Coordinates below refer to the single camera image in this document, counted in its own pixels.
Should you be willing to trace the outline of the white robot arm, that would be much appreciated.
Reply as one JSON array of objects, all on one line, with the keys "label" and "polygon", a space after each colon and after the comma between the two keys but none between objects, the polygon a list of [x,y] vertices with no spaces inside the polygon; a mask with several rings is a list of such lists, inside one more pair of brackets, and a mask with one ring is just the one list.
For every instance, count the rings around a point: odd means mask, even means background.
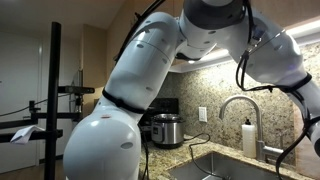
[{"label": "white robot arm", "polygon": [[286,93],[302,112],[304,136],[320,149],[320,90],[292,36],[248,0],[185,0],[180,17],[155,12],[134,32],[95,109],[71,134],[66,179],[138,180],[138,122],[173,60],[199,60],[214,47],[227,50],[260,89]]}]

